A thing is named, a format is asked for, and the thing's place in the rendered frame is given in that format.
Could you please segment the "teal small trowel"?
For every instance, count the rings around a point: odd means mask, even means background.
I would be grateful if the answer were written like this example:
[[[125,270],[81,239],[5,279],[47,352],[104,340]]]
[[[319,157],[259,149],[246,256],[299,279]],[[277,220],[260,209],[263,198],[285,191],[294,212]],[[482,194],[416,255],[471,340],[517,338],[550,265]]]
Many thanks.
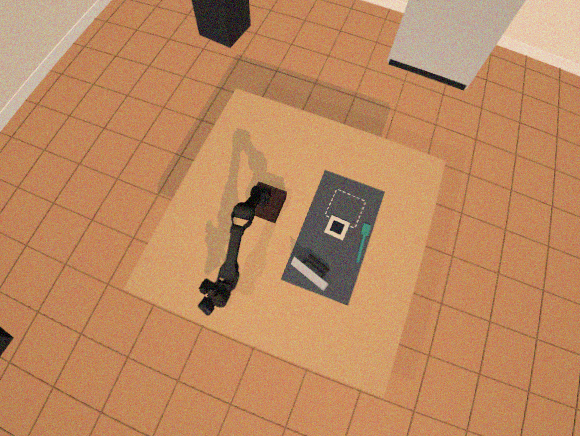
[[[362,228],[362,232],[361,232],[361,234],[363,234],[363,238],[362,238],[362,242],[361,242],[359,254],[358,254],[358,257],[357,257],[357,261],[356,261],[357,263],[360,262],[360,258],[361,258],[363,246],[364,246],[364,243],[365,243],[366,236],[368,236],[368,234],[369,234],[370,226],[371,225],[366,224],[366,223],[363,224],[363,228]]]

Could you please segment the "cream square tile with dark center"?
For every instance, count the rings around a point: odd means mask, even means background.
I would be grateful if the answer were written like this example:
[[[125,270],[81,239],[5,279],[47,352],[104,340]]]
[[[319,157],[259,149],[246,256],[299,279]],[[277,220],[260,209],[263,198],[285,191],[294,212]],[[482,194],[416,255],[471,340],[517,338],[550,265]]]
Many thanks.
[[[343,240],[349,225],[349,222],[332,215],[324,232]]]

